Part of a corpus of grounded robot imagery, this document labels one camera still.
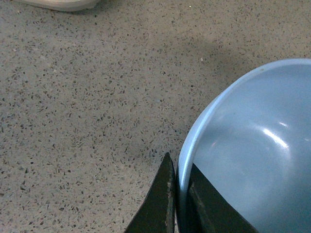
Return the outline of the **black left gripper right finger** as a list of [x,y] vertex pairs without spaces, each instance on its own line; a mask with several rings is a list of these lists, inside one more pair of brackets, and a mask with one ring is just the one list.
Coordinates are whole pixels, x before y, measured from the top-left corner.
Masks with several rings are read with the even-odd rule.
[[215,189],[196,165],[192,166],[187,196],[189,233],[257,233]]

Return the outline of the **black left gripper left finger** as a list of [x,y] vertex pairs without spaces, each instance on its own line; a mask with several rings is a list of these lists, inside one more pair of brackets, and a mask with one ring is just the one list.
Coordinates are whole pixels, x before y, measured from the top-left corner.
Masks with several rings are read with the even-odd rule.
[[126,233],[173,233],[175,229],[175,171],[167,152],[154,181]]

